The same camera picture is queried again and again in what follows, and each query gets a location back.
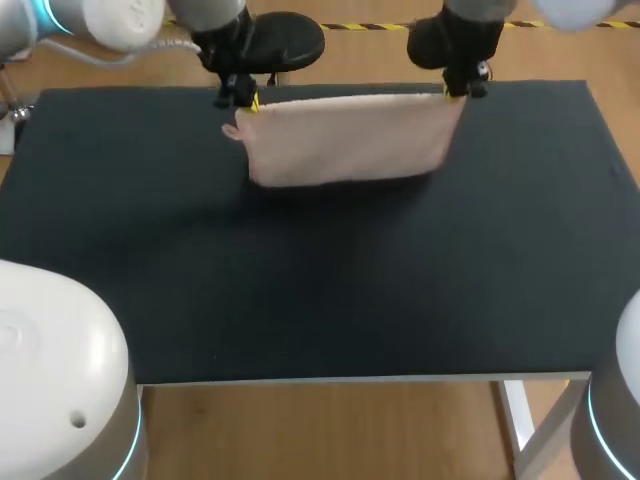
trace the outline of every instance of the black tabletop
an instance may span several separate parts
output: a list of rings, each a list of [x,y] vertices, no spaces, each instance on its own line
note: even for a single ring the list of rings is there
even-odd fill
[[[98,293],[140,383],[589,370],[612,346],[640,198],[584,83],[495,84],[426,178],[294,190],[248,182],[214,96],[46,92],[0,190],[0,257]]]

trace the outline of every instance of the black mat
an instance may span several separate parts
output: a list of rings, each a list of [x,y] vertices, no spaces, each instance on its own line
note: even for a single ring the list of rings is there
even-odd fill
[[[211,91],[48,92],[0,257],[102,296],[142,383],[589,370],[640,287],[637,187],[584,83],[491,90],[430,178],[286,193]]]

